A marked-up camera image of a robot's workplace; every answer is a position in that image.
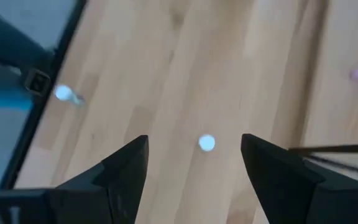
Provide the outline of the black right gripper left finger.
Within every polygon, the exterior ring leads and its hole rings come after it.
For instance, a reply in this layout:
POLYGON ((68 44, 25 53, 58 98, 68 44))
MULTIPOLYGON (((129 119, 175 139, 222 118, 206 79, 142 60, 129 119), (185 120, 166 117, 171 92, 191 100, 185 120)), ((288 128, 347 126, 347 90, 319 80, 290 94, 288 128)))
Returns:
POLYGON ((57 224, 134 224, 149 160, 141 135, 48 192, 57 224))

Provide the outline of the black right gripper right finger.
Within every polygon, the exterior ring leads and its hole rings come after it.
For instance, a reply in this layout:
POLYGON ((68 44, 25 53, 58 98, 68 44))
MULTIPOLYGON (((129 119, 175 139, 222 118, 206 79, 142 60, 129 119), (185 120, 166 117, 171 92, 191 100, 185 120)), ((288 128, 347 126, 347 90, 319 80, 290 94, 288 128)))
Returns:
POLYGON ((324 178, 300 156, 252 134, 241 153, 251 184, 270 224, 306 224, 314 188, 324 178))

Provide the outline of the dark diagonal support bar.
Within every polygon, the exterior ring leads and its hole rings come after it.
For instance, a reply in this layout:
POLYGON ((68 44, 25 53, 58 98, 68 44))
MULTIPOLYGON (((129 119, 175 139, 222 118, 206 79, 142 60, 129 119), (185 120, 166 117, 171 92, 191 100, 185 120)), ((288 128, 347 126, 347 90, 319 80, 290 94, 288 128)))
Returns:
POLYGON ((0 16, 0 62, 15 67, 31 67, 50 62, 54 53, 10 25, 0 16))

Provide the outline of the black aluminium table frame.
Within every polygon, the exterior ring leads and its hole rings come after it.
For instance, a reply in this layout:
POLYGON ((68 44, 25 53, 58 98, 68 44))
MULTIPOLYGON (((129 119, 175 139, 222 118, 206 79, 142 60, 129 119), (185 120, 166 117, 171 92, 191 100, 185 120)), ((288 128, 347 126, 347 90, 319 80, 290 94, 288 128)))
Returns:
POLYGON ((21 70, 27 75, 28 70, 36 68, 49 75, 51 83, 44 96, 36 96, 29 91, 26 92, 31 95, 32 106, 24 123, 24 127, 15 145, 7 169, 4 172, 0 183, 0 189, 13 189, 19 178, 19 173, 22 170, 24 161, 30 150, 36 130, 40 126, 40 120, 45 111, 47 100, 49 100, 52 89, 57 83, 59 72, 63 67, 65 56, 67 55, 69 46, 73 40, 75 32, 80 24, 81 17, 89 0, 71 0, 74 5, 68 10, 68 17, 65 19, 63 30, 60 33, 58 41, 50 48, 45 48, 54 53, 53 59, 50 62, 40 63, 31 67, 22 67, 21 70))

